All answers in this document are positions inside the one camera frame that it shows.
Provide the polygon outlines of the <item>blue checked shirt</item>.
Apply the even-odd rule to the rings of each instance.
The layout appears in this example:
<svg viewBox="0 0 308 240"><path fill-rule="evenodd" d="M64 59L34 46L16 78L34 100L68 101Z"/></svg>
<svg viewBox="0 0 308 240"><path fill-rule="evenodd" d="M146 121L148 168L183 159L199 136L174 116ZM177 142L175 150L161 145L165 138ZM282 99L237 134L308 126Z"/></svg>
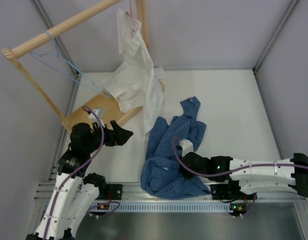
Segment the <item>blue checked shirt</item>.
<svg viewBox="0 0 308 240"><path fill-rule="evenodd" d="M181 101L180 105L183 114L174 116L170 123L163 117L156 119L140 175L140 186L144 191L168 200L211 194L198 176L187 179L179 172L177 158L182 152L173 150L173 138L189 140L197 150L206 130L206 124L197 120L201 103L195 96Z"/></svg>

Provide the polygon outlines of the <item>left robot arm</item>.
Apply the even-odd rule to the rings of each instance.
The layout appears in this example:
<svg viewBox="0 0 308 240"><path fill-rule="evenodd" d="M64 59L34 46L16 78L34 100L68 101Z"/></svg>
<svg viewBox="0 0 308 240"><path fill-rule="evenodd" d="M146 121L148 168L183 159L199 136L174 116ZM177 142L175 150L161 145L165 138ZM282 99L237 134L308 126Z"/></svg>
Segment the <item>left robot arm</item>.
<svg viewBox="0 0 308 240"><path fill-rule="evenodd" d="M103 146L122 146L133 132L121 128L116 121L108 129L100 120L93 124L77 123L72 127L68 149L59 160L56 183L46 212L28 240L73 240L84 216L94 200L106 196L104 176L86 174L91 161Z"/></svg>

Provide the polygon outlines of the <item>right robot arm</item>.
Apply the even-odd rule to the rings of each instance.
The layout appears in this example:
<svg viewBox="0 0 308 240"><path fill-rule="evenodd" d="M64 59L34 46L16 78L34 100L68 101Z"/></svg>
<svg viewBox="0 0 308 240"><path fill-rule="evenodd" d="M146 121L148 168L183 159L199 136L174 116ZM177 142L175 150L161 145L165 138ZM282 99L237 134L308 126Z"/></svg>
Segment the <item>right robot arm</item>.
<svg viewBox="0 0 308 240"><path fill-rule="evenodd" d="M230 156L202 157L194 152L180 159L186 178L204 177L213 182L213 199L251 199L257 193L289 192L308 198L308 156L253 162Z"/></svg>

